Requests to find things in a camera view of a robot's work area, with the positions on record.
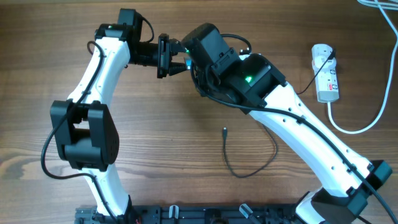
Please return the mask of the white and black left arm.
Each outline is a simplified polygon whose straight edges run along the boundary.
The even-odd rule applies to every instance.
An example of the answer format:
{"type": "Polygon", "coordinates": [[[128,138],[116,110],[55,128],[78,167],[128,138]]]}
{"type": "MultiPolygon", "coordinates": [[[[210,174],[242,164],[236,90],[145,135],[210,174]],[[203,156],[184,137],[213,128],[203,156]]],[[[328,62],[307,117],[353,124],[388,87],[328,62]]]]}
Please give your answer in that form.
{"type": "Polygon", "coordinates": [[[84,177],[97,206],[78,211],[76,223],[139,223],[130,196],[121,185],[115,166],[119,135],[109,112],[121,72],[130,64],[157,68],[157,77],[172,76],[190,69],[175,63],[172,57],[184,49],[167,34],[141,41],[146,19],[134,9],[121,9],[115,24],[101,24],[95,39],[87,43],[90,63],[75,90],[65,101],[54,101],[50,108],[53,129],[47,137],[40,158],[44,173],[56,179],[45,164],[52,139],[58,155],[84,177]]]}

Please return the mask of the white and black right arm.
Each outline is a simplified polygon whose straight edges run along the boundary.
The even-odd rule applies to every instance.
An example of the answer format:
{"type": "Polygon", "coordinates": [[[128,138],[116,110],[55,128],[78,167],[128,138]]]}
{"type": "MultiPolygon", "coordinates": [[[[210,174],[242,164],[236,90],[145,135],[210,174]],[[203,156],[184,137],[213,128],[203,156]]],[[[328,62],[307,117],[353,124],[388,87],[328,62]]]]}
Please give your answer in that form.
{"type": "Polygon", "coordinates": [[[302,102],[285,76],[264,56],[237,53],[215,25],[204,23],[181,44],[190,56],[198,91],[238,108],[278,135],[315,173],[321,186],[295,208],[304,223],[351,223],[392,174],[383,160],[350,149],[302,102]]]}

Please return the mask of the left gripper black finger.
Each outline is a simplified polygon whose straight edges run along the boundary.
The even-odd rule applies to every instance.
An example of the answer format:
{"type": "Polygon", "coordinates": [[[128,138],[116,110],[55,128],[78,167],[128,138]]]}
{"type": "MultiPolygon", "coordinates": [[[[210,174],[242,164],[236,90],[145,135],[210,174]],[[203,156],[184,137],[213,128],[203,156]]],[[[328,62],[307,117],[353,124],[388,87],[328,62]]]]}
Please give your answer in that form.
{"type": "Polygon", "coordinates": [[[169,65],[169,75],[173,76],[178,73],[182,73],[184,71],[188,70],[187,65],[185,63],[177,63],[177,62],[172,62],[169,65]]]}
{"type": "Polygon", "coordinates": [[[181,41],[177,39],[170,39],[170,52],[172,54],[178,54],[178,53],[185,53],[187,50],[186,48],[181,44],[181,41]]]}

